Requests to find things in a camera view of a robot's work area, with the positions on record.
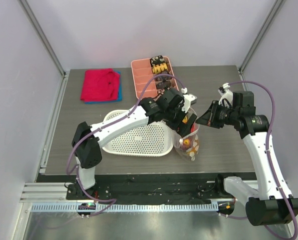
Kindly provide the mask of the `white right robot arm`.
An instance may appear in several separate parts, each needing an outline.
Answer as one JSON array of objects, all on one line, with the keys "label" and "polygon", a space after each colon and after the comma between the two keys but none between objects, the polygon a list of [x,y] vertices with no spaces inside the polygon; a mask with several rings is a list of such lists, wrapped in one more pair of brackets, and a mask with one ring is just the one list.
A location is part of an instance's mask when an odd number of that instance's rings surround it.
[{"label": "white right robot arm", "polygon": [[252,92],[234,92],[229,106],[214,100],[196,123],[217,129],[233,126],[252,159],[258,188],[250,187],[237,176],[218,176],[214,190],[219,197],[230,194],[238,199],[253,226],[288,224],[292,216],[298,215],[298,198],[293,197],[281,174],[268,131],[269,121],[256,114]]}]

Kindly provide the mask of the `orange toy pineapple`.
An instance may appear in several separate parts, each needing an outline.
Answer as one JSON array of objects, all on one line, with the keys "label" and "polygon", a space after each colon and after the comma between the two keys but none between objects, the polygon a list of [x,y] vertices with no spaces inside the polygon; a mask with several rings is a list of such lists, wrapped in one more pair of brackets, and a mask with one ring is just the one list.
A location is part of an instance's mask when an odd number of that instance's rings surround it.
[{"label": "orange toy pineapple", "polygon": [[180,153],[183,154],[185,157],[188,158],[195,158],[199,152],[199,143],[194,142],[192,146],[189,145],[182,145],[180,147]]}]

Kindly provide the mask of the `dark red apple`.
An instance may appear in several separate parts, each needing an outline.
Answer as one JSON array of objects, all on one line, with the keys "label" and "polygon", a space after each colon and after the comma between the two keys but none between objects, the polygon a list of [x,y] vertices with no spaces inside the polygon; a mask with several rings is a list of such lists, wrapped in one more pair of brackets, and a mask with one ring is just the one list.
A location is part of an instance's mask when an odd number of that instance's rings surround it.
[{"label": "dark red apple", "polygon": [[181,149],[185,152],[187,150],[190,151],[190,149],[193,147],[194,139],[192,137],[187,137],[187,138],[183,138],[181,140],[182,140]]}]

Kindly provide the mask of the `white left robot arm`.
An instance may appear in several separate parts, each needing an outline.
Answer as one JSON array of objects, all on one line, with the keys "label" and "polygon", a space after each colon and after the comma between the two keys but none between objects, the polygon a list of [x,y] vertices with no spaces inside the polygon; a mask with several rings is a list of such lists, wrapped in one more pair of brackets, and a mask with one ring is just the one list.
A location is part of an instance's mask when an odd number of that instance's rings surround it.
[{"label": "white left robot arm", "polygon": [[179,136],[190,134],[197,116],[187,116],[197,97],[183,88],[167,88],[157,97],[144,97],[124,113],[101,123],[78,125],[70,156],[76,158],[78,194],[91,199],[95,193],[95,168],[102,160],[101,149],[113,139],[151,123],[165,124]]}]

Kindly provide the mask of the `bright red apple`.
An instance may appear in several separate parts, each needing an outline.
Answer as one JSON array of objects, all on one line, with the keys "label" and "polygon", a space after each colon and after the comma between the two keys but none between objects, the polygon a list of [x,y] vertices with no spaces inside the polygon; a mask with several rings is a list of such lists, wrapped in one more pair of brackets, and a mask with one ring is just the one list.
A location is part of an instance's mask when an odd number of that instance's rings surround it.
[{"label": "bright red apple", "polygon": [[194,131],[196,131],[196,124],[193,124],[190,130],[191,133],[193,133]]}]

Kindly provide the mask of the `clear polka dot zip bag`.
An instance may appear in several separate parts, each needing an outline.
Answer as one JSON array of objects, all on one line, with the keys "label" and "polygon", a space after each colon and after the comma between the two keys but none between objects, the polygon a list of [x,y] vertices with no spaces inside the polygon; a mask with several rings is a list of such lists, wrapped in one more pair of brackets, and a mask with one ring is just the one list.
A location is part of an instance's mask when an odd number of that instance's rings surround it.
[{"label": "clear polka dot zip bag", "polygon": [[198,130],[199,125],[194,123],[188,135],[181,137],[176,132],[173,134],[173,146],[175,150],[184,160],[189,162],[195,161],[199,152]]}]

